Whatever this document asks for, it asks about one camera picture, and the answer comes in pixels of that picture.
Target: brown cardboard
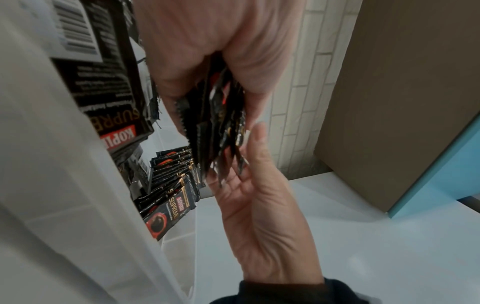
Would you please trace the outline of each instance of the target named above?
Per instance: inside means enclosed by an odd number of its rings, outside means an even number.
[[[363,1],[315,154],[382,211],[480,111],[479,12]]]

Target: blue edge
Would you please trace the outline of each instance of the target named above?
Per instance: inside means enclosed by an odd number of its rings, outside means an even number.
[[[388,211],[409,216],[480,193],[480,116]]]

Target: brand logo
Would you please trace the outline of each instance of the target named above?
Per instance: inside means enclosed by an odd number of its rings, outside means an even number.
[[[136,135],[137,133],[135,132],[135,125],[131,125],[126,128],[102,135],[100,136],[100,139],[105,147],[109,150],[129,141],[132,138],[135,138]]]
[[[176,198],[176,204],[178,206],[178,209],[180,210],[180,212],[182,212],[185,208],[184,208],[184,202],[182,201],[182,197],[179,196]]]

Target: sleeve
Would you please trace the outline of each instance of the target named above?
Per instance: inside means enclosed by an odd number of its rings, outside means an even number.
[[[368,303],[343,282],[325,279],[325,284],[263,284],[242,281],[237,295],[211,304],[364,304]]]

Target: hand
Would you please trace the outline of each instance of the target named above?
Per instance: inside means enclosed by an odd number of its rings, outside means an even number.
[[[175,100],[205,77],[222,51],[245,88],[246,127],[262,114],[296,41],[302,0],[135,0],[146,62],[165,108],[183,133]]]
[[[248,138],[249,165],[237,176],[234,162],[220,188],[210,170],[207,183],[221,210],[223,226],[245,280],[260,283],[324,282],[310,228],[287,179],[275,168],[265,124]]]

